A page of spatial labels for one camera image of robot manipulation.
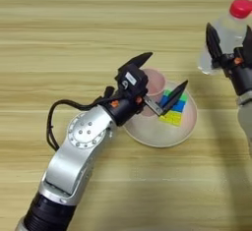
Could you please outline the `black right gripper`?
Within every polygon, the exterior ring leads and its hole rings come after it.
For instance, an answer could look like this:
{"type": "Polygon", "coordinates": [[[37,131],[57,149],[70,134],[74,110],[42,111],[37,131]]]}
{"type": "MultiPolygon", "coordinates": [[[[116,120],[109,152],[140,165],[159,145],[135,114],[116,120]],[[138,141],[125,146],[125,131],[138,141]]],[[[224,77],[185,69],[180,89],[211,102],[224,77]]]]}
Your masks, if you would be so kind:
{"type": "Polygon", "coordinates": [[[212,67],[223,69],[238,96],[252,90],[252,28],[247,27],[243,48],[236,47],[231,54],[222,55],[220,43],[218,32],[207,23],[206,44],[212,58],[212,67]]]}

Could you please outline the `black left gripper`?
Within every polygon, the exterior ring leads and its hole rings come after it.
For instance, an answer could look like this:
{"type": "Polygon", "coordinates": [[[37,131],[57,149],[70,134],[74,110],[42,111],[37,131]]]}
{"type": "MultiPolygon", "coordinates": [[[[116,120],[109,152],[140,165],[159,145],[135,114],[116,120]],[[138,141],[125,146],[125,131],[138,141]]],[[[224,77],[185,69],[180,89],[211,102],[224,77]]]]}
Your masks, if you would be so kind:
{"type": "MultiPolygon", "coordinates": [[[[145,52],[137,55],[122,65],[118,72],[133,71],[138,72],[140,68],[152,57],[152,52],[145,52]]],[[[179,101],[181,95],[186,89],[188,82],[185,81],[176,87],[169,95],[163,95],[160,106],[150,99],[147,95],[137,96],[136,98],[117,98],[103,105],[104,109],[113,119],[118,127],[123,126],[135,114],[139,114],[147,106],[157,116],[165,115],[179,101]]]]}

